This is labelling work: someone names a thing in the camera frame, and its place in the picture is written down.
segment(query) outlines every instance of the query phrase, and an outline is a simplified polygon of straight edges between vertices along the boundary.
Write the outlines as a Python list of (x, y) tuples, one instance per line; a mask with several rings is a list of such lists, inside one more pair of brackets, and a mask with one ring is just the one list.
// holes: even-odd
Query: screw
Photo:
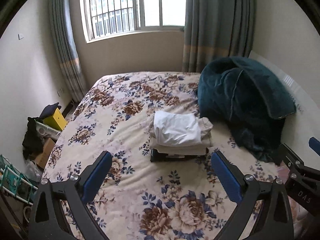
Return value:
[(41, 180), (41, 184), (42, 185), (45, 185), (45, 184), (47, 184), (48, 183), (48, 179), (43, 179), (43, 180)]
[(73, 174), (73, 175), (70, 176), (70, 180), (71, 181), (75, 181), (77, 179), (79, 179), (79, 175), (77, 175), (77, 174)]
[(278, 184), (282, 184), (283, 182), (282, 182), (282, 180), (281, 180), (281, 179), (277, 178), (277, 179), (276, 179), (276, 183), (278, 183)]
[(251, 174), (247, 174), (244, 176), (247, 181), (253, 181), (254, 177)]

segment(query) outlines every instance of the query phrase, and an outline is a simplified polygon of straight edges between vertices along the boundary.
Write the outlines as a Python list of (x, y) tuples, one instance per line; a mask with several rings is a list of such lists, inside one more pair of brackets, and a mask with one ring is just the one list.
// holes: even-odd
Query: floral bedspread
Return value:
[[(211, 240), (234, 210), (236, 204), (211, 170), (210, 154), (186, 162), (150, 162), (150, 116), (160, 109), (198, 116), (199, 76), (154, 72), (104, 76), (57, 141), (44, 171), (51, 182), (80, 174), (103, 150), (112, 153), (112, 168), (88, 204), (110, 240)], [(213, 125), (210, 152), (219, 149), (244, 174), (258, 180), (275, 178), (274, 164), (258, 162), (237, 147), (223, 123)], [(82, 239), (68, 204), (62, 204), (74, 235)], [(243, 236), (249, 234), (259, 205)]]

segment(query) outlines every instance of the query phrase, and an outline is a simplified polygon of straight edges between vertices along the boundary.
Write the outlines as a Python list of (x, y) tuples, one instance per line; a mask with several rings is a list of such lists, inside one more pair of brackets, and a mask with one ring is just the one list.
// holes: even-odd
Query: dark green towel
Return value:
[(225, 120), (238, 146), (258, 160), (280, 164), (276, 155), (284, 117), (294, 102), (280, 80), (259, 62), (226, 57), (209, 63), (198, 87), (200, 117)]

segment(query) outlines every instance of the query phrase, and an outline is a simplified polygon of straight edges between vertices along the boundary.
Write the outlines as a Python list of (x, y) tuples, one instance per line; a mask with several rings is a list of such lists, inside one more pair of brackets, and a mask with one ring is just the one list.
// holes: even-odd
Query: teal curtain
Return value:
[(182, 71), (201, 72), (219, 57), (248, 57), (255, 0), (187, 0)]
[(60, 68), (73, 100), (80, 102), (88, 89), (73, 39), (69, 0), (49, 0), (49, 14)]

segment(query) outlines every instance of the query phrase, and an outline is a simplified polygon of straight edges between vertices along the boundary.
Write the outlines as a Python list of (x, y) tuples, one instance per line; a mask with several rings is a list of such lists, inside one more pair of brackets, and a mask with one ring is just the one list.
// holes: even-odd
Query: blue gripper pad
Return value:
[(211, 168), (217, 174), (229, 199), (239, 204), (242, 201), (240, 184), (216, 152), (211, 156)]
[(112, 155), (111, 153), (107, 152), (93, 169), (83, 185), (83, 195), (81, 201), (84, 204), (94, 200), (111, 166)]
[(309, 147), (320, 156), (320, 142), (316, 138), (311, 137), (309, 139)]

